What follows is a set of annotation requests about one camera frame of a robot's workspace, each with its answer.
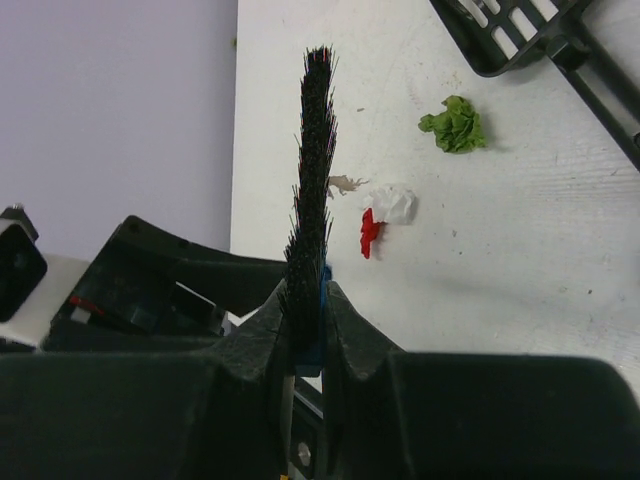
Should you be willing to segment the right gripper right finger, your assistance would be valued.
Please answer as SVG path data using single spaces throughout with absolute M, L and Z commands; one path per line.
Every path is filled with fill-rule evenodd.
M 407 352 L 327 286 L 327 471 L 337 479 L 635 479 L 639 407 L 609 364 Z

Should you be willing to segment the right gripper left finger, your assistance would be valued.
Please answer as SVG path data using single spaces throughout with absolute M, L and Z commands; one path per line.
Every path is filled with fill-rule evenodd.
M 41 349 L 1 359 L 5 479 L 277 479 L 293 379 L 280 296 L 222 338 L 104 331 L 72 296 Z

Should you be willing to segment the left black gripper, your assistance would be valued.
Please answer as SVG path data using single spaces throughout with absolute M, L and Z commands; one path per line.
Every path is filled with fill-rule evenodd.
M 227 317 L 258 309 L 283 261 L 243 257 L 128 216 L 54 316 L 47 352 L 180 350 L 228 334 Z

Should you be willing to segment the blue hand brush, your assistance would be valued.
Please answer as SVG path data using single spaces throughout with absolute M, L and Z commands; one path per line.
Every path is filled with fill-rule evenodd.
M 337 141 L 333 110 L 333 51 L 309 49 L 301 78 L 298 183 L 293 187 L 292 229 L 285 248 L 284 286 L 278 294 L 295 374 L 318 377 L 325 365 L 326 263 L 331 221 L 329 177 Z

